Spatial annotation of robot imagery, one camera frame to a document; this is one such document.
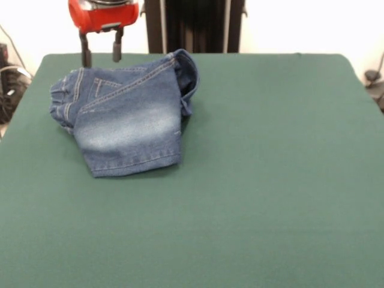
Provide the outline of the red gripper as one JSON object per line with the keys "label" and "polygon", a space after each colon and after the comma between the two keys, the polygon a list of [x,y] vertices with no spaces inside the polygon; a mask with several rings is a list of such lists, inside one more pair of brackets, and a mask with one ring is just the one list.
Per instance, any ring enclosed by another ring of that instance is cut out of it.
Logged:
{"label": "red gripper", "polygon": [[132,25],[139,16],[138,1],[68,1],[68,9],[75,27],[79,30],[82,65],[91,66],[91,51],[86,34],[116,28],[113,42],[113,61],[122,58],[123,27]]}

